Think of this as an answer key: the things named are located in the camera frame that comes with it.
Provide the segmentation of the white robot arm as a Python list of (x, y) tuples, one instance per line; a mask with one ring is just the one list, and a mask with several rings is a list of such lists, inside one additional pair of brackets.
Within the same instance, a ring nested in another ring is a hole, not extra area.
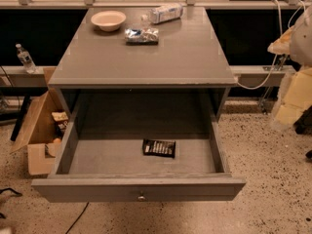
[(271, 126), (282, 130), (291, 127), (312, 106), (312, 6), (267, 51), (289, 55), (300, 65), (295, 74), (287, 73), (282, 79), (272, 109)]

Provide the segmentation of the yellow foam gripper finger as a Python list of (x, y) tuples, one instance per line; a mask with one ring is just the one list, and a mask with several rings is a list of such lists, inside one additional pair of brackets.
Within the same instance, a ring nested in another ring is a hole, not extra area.
[(275, 102), (270, 126), (289, 128), (312, 106), (312, 67), (302, 66), (294, 74), (282, 79), (278, 100)]
[(288, 55), (293, 35), (293, 27), (287, 29), (277, 40), (269, 45), (267, 51), (275, 55)]

